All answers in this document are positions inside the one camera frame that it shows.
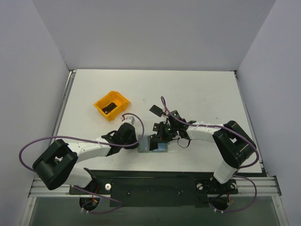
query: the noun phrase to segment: gray wall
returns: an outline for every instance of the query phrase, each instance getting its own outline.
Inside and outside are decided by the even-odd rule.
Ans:
[[[71,69],[236,70],[275,0],[33,0]]]
[[[300,225],[301,1],[277,0],[238,70],[264,165]]]
[[[30,0],[0,1],[0,225],[19,225],[34,173],[22,146],[50,135],[68,69]],[[46,143],[25,151],[28,164]]]

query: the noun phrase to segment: white tabletop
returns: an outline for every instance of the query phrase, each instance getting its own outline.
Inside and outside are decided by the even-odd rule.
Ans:
[[[155,133],[153,124],[162,121],[149,109],[153,105],[163,108],[160,96],[164,96],[167,107],[178,110],[187,121],[224,124],[235,120],[252,137],[233,72],[139,70],[77,70],[58,134],[96,139],[118,129],[119,117],[108,122],[93,106],[111,90],[131,101],[125,112],[141,117],[146,135]],[[136,134],[141,134],[138,120],[135,128]],[[255,154],[245,164],[254,160]],[[193,140],[186,149],[175,141],[168,145],[167,153],[121,149],[118,154],[78,164],[91,170],[214,172],[221,161],[215,144]],[[258,162],[240,172],[261,173],[261,167]]]

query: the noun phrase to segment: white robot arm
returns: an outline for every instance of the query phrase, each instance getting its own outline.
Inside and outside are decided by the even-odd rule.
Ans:
[[[112,131],[96,139],[96,142],[106,142],[119,146],[86,142],[65,143],[62,139],[59,139],[54,141],[34,162],[32,168],[49,190],[54,190],[62,184],[84,188],[92,181],[92,176],[87,169],[77,167],[76,163],[118,153],[122,148],[120,146],[137,142],[135,128],[133,127],[134,122],[134,117],[127,117],[122,121],[117,131]],[[125,148],[134,149],[137,146],[138,144]]]

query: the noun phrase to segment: orange bin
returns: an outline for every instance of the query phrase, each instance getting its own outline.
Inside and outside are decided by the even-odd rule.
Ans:
[[[102,114],[108,121],[112,121],[116,116],[125,111],[129,102],[119,92],[111,91],[99,101],[94,104],[100,114]]]

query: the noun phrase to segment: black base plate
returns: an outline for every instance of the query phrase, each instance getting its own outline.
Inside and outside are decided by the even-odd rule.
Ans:
[[[228,192],[223,186],[217,186],[216,181],[210,180],[213,173],[112,170],[91,172],[100,183],[98,194],[111,194],[111,198],[123,202],[127,207],[208,207],[208,194]],[[110,191],[104,189],[107,183],[112,185]],[[198,183],[202,183],[204,189],[198,190]],[[229,183],[235,183],[235,180],[231,179]],[[230,191],[230,194],[237,193],[237,189]],[[70,188],[69,194],[82,193]],[[115,202],[110,203],[112,207],[118,205]]]

